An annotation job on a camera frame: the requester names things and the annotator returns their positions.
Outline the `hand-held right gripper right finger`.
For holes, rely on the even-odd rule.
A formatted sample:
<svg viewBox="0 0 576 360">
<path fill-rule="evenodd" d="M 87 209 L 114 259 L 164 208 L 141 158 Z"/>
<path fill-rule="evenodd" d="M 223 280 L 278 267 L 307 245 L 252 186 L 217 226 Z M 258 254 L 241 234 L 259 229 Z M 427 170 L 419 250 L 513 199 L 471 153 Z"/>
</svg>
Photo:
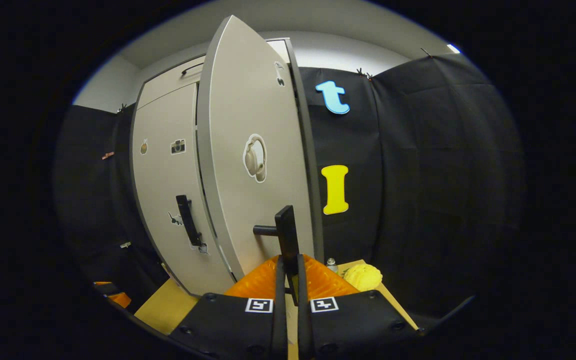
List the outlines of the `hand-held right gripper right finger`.
<svg viewBox="0 0 576 360">
<path fill-rule="evenodd" d="M 306 256 L 297 256 L 300 360 L 397 360 L 421 330 L 376 289 L 315 297 Z"/>
</svg>

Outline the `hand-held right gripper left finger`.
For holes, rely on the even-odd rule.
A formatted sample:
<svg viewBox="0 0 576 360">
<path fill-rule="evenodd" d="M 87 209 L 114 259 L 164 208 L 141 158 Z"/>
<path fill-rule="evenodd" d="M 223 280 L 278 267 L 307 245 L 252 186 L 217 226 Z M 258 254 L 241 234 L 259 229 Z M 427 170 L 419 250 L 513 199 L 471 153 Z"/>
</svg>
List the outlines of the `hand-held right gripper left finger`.
<svg viewBox="0 0 576 360">
<path fill-rule="evenodd" d="M 206 360 L 286 360 L 286 272 L 277 255 L 247 276 L 268 295 L 206 292 L 169 338 Z"/>
</svg>

